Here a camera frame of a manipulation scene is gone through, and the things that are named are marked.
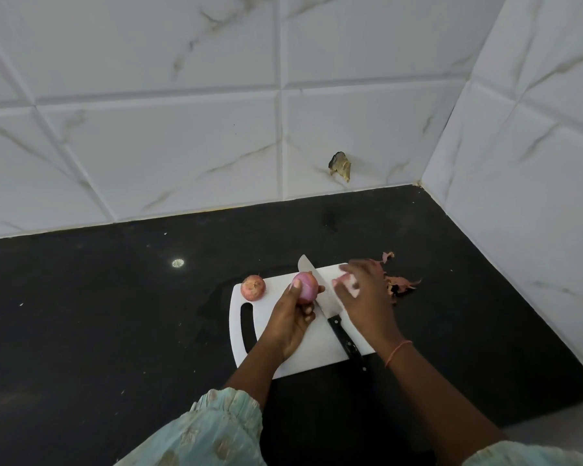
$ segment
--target knife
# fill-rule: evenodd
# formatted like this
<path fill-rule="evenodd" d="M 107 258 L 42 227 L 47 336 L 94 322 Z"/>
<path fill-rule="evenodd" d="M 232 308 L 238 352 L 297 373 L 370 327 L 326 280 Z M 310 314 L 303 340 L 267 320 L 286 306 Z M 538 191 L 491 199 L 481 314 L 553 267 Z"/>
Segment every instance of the knife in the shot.
<path fill-rule="evenodd" d="M 323 293 L 318 294 L 317 303 L 326 316 L 326 320 L 328 320 L 328 324 L 331 326 L 331 329 L 333 329 L 339 343 L 348 355 L 348 358 L 350 358 L 350 360 L 352 360 L 361 371 L 366 372 L 367 366 L 365 366 L 365 361 L 363 360 L 362 355 L 346 330 L 341 326 L 341 317 L 339 316 L 339 313 L 344 307 L 337 297 L 337 294 L 335 294 L 333 285 L 324 281 L 322 275 L 319 274 L 319 271 L 315 269 L 309 259 L 306 258 L 306 255 L 303 255 L 298 260 L 298 271 L 311 272 L 313 276 L 315 276 L 315 279 L 318 280 L 318 284 L 326 288 Z"/>

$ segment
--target light blue sleeve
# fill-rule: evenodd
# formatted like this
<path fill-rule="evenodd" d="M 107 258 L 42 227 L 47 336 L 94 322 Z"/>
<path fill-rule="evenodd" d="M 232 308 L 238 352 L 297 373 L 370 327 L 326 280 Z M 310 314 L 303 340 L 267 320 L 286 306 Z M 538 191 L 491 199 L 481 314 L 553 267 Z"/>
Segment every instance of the light blue sleeve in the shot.
<path fill-rule="evenodd" d="M 502 441 L 478 451 L 462 466 L 583 466 L 583 454 L 549 446 Z"/>
<path fill-rule="evenodd" d="M 116 466 L 265 465 L 259 449 L 261 431 L 255 399 L 232 388 L 212 389 Z"/>

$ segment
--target knife handle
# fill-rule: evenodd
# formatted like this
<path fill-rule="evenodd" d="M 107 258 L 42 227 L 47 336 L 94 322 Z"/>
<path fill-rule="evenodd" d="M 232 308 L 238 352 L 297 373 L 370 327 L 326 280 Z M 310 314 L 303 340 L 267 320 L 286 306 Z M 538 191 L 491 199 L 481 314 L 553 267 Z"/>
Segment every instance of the knife handle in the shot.
<path fill-rule="evenodd" d="M 339 314 L 333 317 L 329 317 L 327 320 L 333 329 L 334 334 L 337 336 L 339 343 L 346 351 L 348 358 L 350 358 L 350 360 L 352 360 L 352 362 L 356 364 L 362 372 L 367 373 L 367 367 L 365 366 L 365 361 L 363 360 L 362 355 L 360 354 L 358 348 L 346 330 L 341 327 L 341 317 L 339 317 Z"/>

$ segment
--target red thread bracelet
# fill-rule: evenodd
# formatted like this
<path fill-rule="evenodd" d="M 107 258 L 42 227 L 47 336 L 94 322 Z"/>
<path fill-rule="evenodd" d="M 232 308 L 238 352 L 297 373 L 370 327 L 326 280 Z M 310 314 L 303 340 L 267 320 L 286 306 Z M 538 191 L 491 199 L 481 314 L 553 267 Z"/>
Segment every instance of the red thread bracelet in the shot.
<path fill-rule="evenodd" d="M 391 352 L 391 354 L 389 355 L 389 358 L 387 359 L 387 362 L 384 363 L 384 367 L 387 368 L 389 366 L 389 363 L 391 362 L 391 360 L 393 359 L 393 356 L 395 355 L 396 351 L 399 350 L 400 348 L 402 348 L 404 345 L 406 344 L 411 344 L 412 340 L 404 340 L 401 344 L 397 345 L 395 347 L 395 350 L 393 350 Z"/>

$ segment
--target person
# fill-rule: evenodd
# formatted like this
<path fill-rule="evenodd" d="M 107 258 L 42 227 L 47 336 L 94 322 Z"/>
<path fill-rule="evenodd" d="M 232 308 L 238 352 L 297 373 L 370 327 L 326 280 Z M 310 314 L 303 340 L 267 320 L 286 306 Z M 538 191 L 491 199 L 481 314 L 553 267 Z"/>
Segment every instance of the person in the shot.
<path fill-rule="evenodd" d="M 580 453 L 508 441 L 402 335 L 380 269 L 369 260 L 351 260 L 340 268 L 356 277 L 359 293 L 353 297 L 333 280 L 337 296 L 395 375 L 440 465 L 583 466 Z M 265 464 L 259 437 L 270 382 L 315 319 L 312 305 L 298 304 L 302 284 L 296 283 L 280 297 L 262 336 L 224 388 L 203 395 L 189 412 L 158 430 L 117 466 Z"/>

